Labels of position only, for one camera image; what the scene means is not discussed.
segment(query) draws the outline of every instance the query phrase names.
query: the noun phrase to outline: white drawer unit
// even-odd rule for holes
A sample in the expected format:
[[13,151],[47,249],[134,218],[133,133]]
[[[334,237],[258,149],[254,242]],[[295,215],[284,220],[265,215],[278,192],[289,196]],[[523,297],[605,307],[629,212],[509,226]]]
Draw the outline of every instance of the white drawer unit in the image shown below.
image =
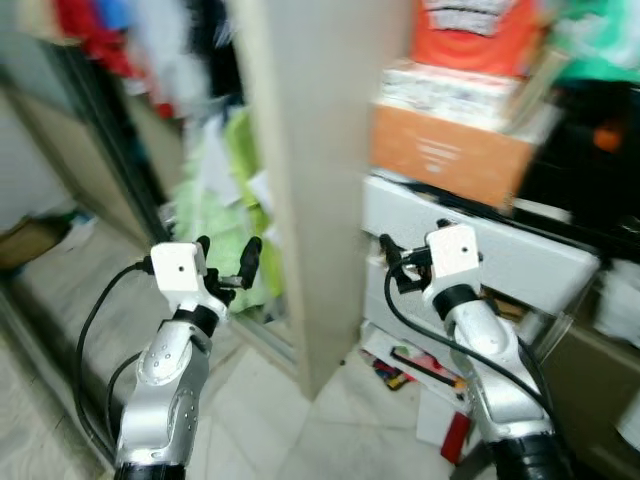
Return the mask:
[[598,267],[589,252],[464,215],[379,177],[367,177],[364,190],[366,232],[388,233],[398,245],[412,248],[424,244],[425,233],[441,218],[473,226],[484,257],[482,283],[549,314],[562,311]]
[[[390,335],[406,340],[425,352],[433,355],[446,368],[460,374],[449,355],[449,347],[425,337],[401,323],[389,310],[384,299],[385,268],[377,257],[367,259],[367,291],[364,301],[364,317]],[[433,330],[439,335],[445,335],[442,321],[433,308],[427,309],[422,303],[421,292],[411,292],[400,295],[391,288],[391,297],[400,311],[411,321],[424,328]]]

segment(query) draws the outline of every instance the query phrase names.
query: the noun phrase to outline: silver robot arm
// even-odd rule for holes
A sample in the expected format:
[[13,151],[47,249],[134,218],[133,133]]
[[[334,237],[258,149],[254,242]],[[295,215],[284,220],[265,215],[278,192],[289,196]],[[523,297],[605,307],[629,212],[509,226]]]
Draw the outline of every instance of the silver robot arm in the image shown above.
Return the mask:
[[183,479],[198,424],[200,392],[209,376],[211,337],[227,321],[233,288],[251,288],[261,242],[253,238],[233,277],[205,265],[204,243],[151,249],[158,288],[175,309],[136,365],[136,386],[122,416],[116,479]]
[[[425,247],[406,252],[388,235],[380,243],[387,259],[395,260],[385,281],[385,296],[396,317],[419,333],[438,337],[393,305],[388,292],[391,277],[400,293],[423,290],[425,306],[444,322],[448,338],[439,341],[452,346],[452,359],[467,381],[473,417],[493,453],[498,478],[572,478],[550,412],[543,407],[546,401],[520,358],[516,332],[478,296],[481,268],[474,230],[446,225],[427,236]],[[412,281],[402,271],[410,265],[422,280]]]

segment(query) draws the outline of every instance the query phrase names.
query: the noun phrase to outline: floor tile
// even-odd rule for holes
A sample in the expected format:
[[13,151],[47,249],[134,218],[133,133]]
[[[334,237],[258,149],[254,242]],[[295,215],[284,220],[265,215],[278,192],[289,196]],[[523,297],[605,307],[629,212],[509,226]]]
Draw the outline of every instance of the floor tile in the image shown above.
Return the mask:
[[0,335],[0,477],[94,480],[103,469],[24,355]]
[[354,425],[415,429],[419,401],[417,384],[392,392],[354,351],[320,392],[309,417]]
[[212,414],[215,396],[227,383],[248,348],[228,326],[216,329],[212,341],[209,376],[200,393],[200,416]]
[[216,417],[201,417],[187,477],[192,480],[253,480],[256,472]]
[[451,471],[437,448],[405,429],[309,419],[279,480],[445,480]]
[[249,349],[216,395],[214,410],[261,478],[275,473],[293,447],[310,402],[297,385]]

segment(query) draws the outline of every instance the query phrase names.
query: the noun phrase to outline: black cable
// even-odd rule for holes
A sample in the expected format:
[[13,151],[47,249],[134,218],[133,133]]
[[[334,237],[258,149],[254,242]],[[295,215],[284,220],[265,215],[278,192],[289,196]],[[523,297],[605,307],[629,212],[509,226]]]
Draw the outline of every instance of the black cable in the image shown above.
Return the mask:
[[542,407],[543,410],[545,410],[547,412],[547,415],[549,415],[549,418],[551,419],[551,422],[553,423],[554,426],[559,425],[559,422],[557,420],[557,417],[555,415],[555,412],[553,411],[553,408],[551,407],[551,405],[548,404],[547,400],[540,395],[538,392],[536,392],[535,390],[533,390],[529,385],[527,385],[526,383],[524,383],[522,380],[520,380],[518,377],[516,377],[514,374],[512,374],[509,370],[507,370],[504,367],[501,367],[500,365],[498,365],[495,362],[492,362],[491,360],[489,360],[488,358],[485,358],[484,356],[480,355],[479,353],[464,347],[452,340],[449,340],[446,337],[443,337],[442,335],[438,335],[437,333],[434,333],[430,330],[427,330],[426,328],[421,327],[420,325],[416,325],[415,323],[413,323],[411,320],[409,320],[407,317],[405,317],[402,312],[400,312],[400,310],[398,310],[398,308],[395,306],[395,304],[393,303],[393,299],[391,298],[391,278],[393,278],[394,273],[402,268],[402,266],[404,264],[409,263],[408,258],[404,258],[402,260],[400,260],[399,262],[394,263],[391,267],[389,267],[389,270],[387,271],[387,274],[385,275],[384,278],[384,297],[385,300],[387,301],[387,305],[389,306],[389,308],[391,309],[391,311],[393,312],[393,314],[396,316],[396,318],[398,320],[400,320],[403,324],[405,324],[407,327],[411,328],[412,330],[420,333],[421,335],[424,335],[425,337],[428,337],[432,340],[435,340],[436,342],[442,343],[443,345],[446,345],[447,347],[456,350],[464,355],[467,355],[477,361],[479,361],[480,363],[483,363],[484,365],[486,365],[487,367],[491,368],[492,370],[494,370],[495,372],[499,373],[500,375],[502,375],[503,377],[505,377],[506,379],[510,380],[511,382],[513,382],[514,385],[516,385],[518,388],[520,388],[523,392],[525,392],[527,395],[529,395],[533,400],[535,400],[535,402],[540,405],[540,407]]
[[433,370],[429,370],[428,368],[423,367],[419,363],[412,362],[411,360],[403,357],[402,355],[398,355],[397,350],[398,350],[398,347],[393,347],[391,349],[391,358],[393,358],[394,360],[406,365],[407,367],[413,368],[414,370],[417,370],[418,372],[424,375],[427,375],[428,377],[431,377],[434,380],[438,380],[439,382],[442,382],[445,385],[455,388],[457,382],[453,378],[445,377],[444,375],[439,375]]
[[531,363],[531,365],[533,366],[533,369],[535,370],[535,373],[536,373],[536,377],[538,377],[536,378],[536,383],[538,384],[538,387],[540,387],[540,389],[542,390],[542,394],[547,400],[547,403],[549,404],[549,406],[553,408],[553,399],[551,398],[551,389],[549,388],[547,379],[545,378],[544,372],[542,371],[542,365],[540,365],[540,362],[538,361],[535,354],[531,350],[531,347],[520,337],[518,337],[518,345],[520,345],[522,352],[525,354],[525,356],[529,360],[529,363]]
[[80,425],[83,430],[89,437],[89,440],[95,445],[98,451],[107,459],[107,461],[111,464],[115,462],[115,453],[114,449],[110,448],[102,438],[98,435],[96,429],[91,425],[89,418],[84,410],[84,406],[82,405],[82,391],[83,391],[83,380],[82,380],[82,354],[84,352],[84,342],[87,338],[87,333],[89,332],[89,327],[93,323],[93,320],[98,313],[98,310],[104,303],[109,292],[115,287],[115,285],[124,277],[127,273],[132,272],[134,270],[138,270],[140,267],[138,264],[130,265],[124,270],[120,271],[116,274],[115,277],[111,279],[111,281],[107,284],[105,289],[98,297],[98,301],[95,303],[89,316],[84,322],[82,326],[82,330],[80,331],[80,336],[78,337],[78,345],[76,346],[76,354],[74,358],[74,385],[73,385],[73,401],[76,407],[76,411],[78,413],[78,420],[80,421]]
[[116,388],[116,382],[118,381],[118,378],[120,377],[120,375],[122,375],[122,372],[124,372],[124,370],[129,365],[134,363],[140,357],[141,353],[142,352],[138,352],[135,355],[132,355],[129,358],[127,358],[124,362],[122,362],[120,366],[116,368],[116,371],[113,372],[113,375],[109,379],[109,384],[107,385],[107,402],[105,403],[105,406],[104,406],[104,420],[105,420],[105,423],[107,424],[107,433],[109,433],[109,438],[111,439],[111,442],[113,443],[113,445],[116,445],[116,442],[118,441],[118,435],[119,435],[119,432],[113,431],[113,423],[111,421],[111,404],[113,403],[113,391]]

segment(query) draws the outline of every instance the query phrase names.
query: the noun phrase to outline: red object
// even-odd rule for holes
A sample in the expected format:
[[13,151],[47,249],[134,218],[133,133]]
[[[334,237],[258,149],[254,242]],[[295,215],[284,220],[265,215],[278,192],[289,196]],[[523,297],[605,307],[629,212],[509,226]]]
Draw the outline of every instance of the red object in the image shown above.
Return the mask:
[[124,52],[124,37],[100,23],[91,0],[55,0],[55,7],[58,23],[67,37],[79,39],[87,54],[107,70],[124,77],[133,76]]
[[414,1],[415,62],[507,76],[528,69],[537,0]]
[[173,118],[175,116],[175,112],[173,111],[173,107],[170,103],[158,103],[155,107],[156,112],[162,118]]
[[442,448],[440,448],[440,455],[456,465],[460,461],[462,446],[470,429],[471,419],[460,412],[456,412],[453,420],[451,420]]

